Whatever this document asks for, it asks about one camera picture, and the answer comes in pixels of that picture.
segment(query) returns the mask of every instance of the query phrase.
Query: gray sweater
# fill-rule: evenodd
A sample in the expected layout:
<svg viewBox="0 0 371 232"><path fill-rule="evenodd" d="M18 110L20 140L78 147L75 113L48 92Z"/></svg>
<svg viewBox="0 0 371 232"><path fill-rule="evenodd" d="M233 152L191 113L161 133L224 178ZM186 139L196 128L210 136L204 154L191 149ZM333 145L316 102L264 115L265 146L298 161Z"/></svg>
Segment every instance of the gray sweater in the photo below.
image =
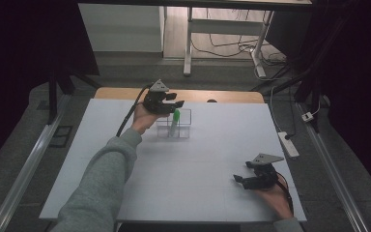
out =
<svg viewBox="0 0 371 232"><path fill-rule="evenodd" d="M123 188L142 141L132 129L111 138L89 162L79 187L62 207L52 231L112 232L123 200ZM274 223L278 232L302 231L296 218Z"/></svg>

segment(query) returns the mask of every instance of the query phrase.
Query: dark floor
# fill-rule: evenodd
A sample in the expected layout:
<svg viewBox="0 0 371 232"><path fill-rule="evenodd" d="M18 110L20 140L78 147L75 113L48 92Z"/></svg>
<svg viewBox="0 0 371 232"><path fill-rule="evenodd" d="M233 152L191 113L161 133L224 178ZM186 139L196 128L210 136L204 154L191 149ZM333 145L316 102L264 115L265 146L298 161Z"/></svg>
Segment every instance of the dark floor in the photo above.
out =
<svg viewBox="0 0 371 232"><path fill-rule="evenodd" d="M192 77L189 78L183 77L181 63L168 63L100 66L101 77L94 79L104 86L142 87L145 83L161 78L173 89L234 91L249 91L259 83L249 63L227 66L218 62L195 62ZM267 67L266 71L272 75L277 69L278 67ZM81 80L73 78L73 82L77 89L60 123L60 127L71 129L70 136L65 137L65 140L52 139L52 146L46 150L6 231L36 232L53 226L49 221L38 219L38 216L71 146L86 105L95 94L95 89ZM29 107L0 151L0 205L47 121L48 111L44 107L47 105L47 94L47 84L31 92ZM265 100L270 103L270 97L265 97ZM272 97L272 108L277 124L288 133L296 133L292 140L300 152L300 158L287 160L308 218L303 226L307 231L354 231L288 90ZM327 114L328 105L323 101L319 111L320 134L371 231L371 177L330 126ZM241 231L273 231L273 228L268 223L244 224L241 225Z"/></svg>

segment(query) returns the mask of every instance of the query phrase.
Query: wooden edge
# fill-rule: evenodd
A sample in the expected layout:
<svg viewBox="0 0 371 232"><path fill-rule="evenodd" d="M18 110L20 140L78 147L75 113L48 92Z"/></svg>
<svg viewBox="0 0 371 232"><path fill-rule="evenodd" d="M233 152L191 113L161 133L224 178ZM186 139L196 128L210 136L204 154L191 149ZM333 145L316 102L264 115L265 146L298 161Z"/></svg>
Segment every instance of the wooden edge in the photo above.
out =
<svg viewBox="0 0 371 232"><path fill-rule="evenodd" d="M136 88L99 88L95 99L119 99L135 100L141 89ZM263 96L258 92L238 91L211 91L211 90L170 90L169 93L177 93L177 101L207 102L216 100L225 103L264 103Z"/></svg>

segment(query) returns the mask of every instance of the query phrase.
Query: hand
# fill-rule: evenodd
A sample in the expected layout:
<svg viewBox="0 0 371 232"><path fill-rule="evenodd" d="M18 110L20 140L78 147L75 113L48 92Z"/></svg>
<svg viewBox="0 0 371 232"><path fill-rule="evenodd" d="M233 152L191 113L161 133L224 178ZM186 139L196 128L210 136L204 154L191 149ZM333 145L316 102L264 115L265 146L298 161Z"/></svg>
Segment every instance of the hand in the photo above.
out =
<svg viewBox="0 0 371 232"><path fill-rule="evenodd" d="M278 181L287 188L288 185L285 179L278 174ZM285 192L278 185L274 185L272 188L268 189L258 189L254 190L258 195L260 195L268 205L273 208L281 219L293 218L294 215L291 213L289 208L288 200Z"/></svg>
<svg viewBox="0 0 371 232"><path fill-rule="evenodd" d="M146 129L151 127L152 124L158 118L162 118L162 117L168 117L168 114L157 115L157 114L150 113L144 107L143 103L140 102L134 109L134 118L133 118L133 124L131 125L131 128L139 132L140 134L143 134L146 131Z"/></svg>

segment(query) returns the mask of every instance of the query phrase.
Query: floor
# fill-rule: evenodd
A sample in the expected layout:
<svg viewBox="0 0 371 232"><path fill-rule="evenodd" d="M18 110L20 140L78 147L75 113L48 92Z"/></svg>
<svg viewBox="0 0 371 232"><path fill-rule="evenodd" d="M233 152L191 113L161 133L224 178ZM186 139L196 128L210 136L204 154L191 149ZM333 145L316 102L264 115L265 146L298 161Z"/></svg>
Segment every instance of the floor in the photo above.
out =
<svg viewBox="0 0 371 232"><path fill-rule="evenodd" d="M248 91L259 83L254 77L250 58L244 56L246 54L243 53L232 60L231 58L218 59L217 56L212 54L193 51L193 58L197 58L193 60L195 69L192 77L184 78L182 75L183 62L181 60L184 49L168 48L168 46L176 47L170 45L170 40L176 41L178 44L184 44L180 43L181 38L184 38L179 36L181 33L173 31L177 29L184 31L184 26L176 28L174 24L170 25L173 22L170 15L183 15L184 10L172 10L179 12L173 13L170 9L168 11L165 59L98 54L100 76L94 78L103 86L138 87L149 79L163 76L164 79L169 80L169 86L172 88L235 91ZM243 12L238 13L229 10L227 14L231 18L237 18L238 16L243 18L245 15ZM205 11L196 12L194 15L204 17ZM216 17L214 10L210 10L210 16ZM262 15L257 14L257 18L261 20ZM173 35L179 36L179 38L177 40L170 39L175 38ZM206 37L206 39L193 37L195 45L198 47L204 47L204 49L218 53L224 52L221 54L238 51L237 47L224 49L212 47L207 35L201 36L202 38ZM224 41L221 37L213 37L213 39L216 43L226 44L237 42L239 37L224 39ZM269 54L273 53L272 47L265 47L270 49L270 51L267 51ZM276 73L278 69L280 67L266 67L269 74ZM71 132L63 141L59 141L59 139L51 140L51 145L47 148L41 164L20 200L6 231L48 231L53 227L53 223L40 220L39 213L71 146L86 105L96 91L77 78L73 77L72 80L76 86L76 91L60 124L60 127L71 127ZM289 159L288 163L300 194L302 207L308 218L304 227L307 231L356 231L350 224L346 207L339 200L328 173L321 164L321 158L310 139L306 125L300 119L300 114L292 101L292 93L295 92L296 87L293 86L292 89L278 93L272 98L265 97L265 101L273 110L277 124L282 129L296 134L292 140L300 152L300 158ZM371 231L371 177L352 150L330 126L327 114L328 104L322 101L319 121L321 136L337 168L340 170L340 175L346 184L347 190L356 201L357 207L360 209L370 229L369 231ZM0 205L11 188L17 173L27 160L46 122L47 85L44 84L31 92L28 108L0 151ZM240 226L240 231L273 231L273 228L270 223L243 224Z"/></svg>

